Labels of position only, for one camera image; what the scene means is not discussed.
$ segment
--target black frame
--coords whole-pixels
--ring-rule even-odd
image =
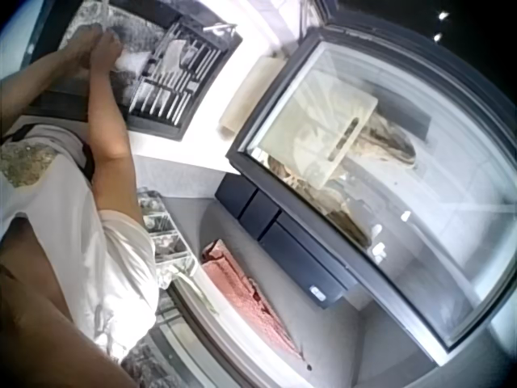
[[[289,59],[278,77],[259,101],[227,153],[232,166],[268,195],[282,210],[309,232],[336,260],[369,290],[372,296],[401,324],[422,350],[437,364],[444,365],[455,356],[473,333],[480,332],[515,289],[514,268],[502,281],[501,292],[493,295],[491,305],[452,345],[447,345],[425,318],[402,295],[366,255],[343,237],[323,216],[295,195],[262,165],[245,153],[247,145],[260,130],[284,91],[313,50],[321,42],[346,45],[395,65],[444,93],[461,106],[506,154],[515,167],[516,145],[512,137],[512,112],[515,107],[490,82],[460,58],[403,27],[355,12],[339,16],[339,24],[309,33]]]

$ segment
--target red towel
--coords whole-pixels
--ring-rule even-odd
[[[204,248],[202,267],[244,320],[260,331],[272,345],[303,360],[301,352],[257,284],[241,270],[221,240]]]

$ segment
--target glass display case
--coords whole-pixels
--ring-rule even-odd
[[[515,287],[515,107],[361,18],[308,36],[228,156],[442,365]]]

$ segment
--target person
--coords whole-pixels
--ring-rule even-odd
[[[154,246],[109,78],[121,50],[112,32],[81,27],[2,80],[0,369],[14,386],[132,386],[116,363],[155,321]],[[7,132],[84,63],[87,144],[54,125]]]

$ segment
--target black drawer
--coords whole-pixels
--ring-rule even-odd
[[[262,192],[257,192],[239,218],[239,222],[251,237],[258,240],[278,212],[278,207],[269,198]]]
[[[345,289],[280,224],[273,223],[260,245],[276,263],[313,299],[326,308]]]
[[[239,218],[257,188],[241,175],[226,174],[216,192],[216,198],[226,210]]]
[[[286,213],[281,213],[277,222],[303,246],[323,267],[327,269],[345,289],[357,284],[357,280],[314,238],[293,221]]]

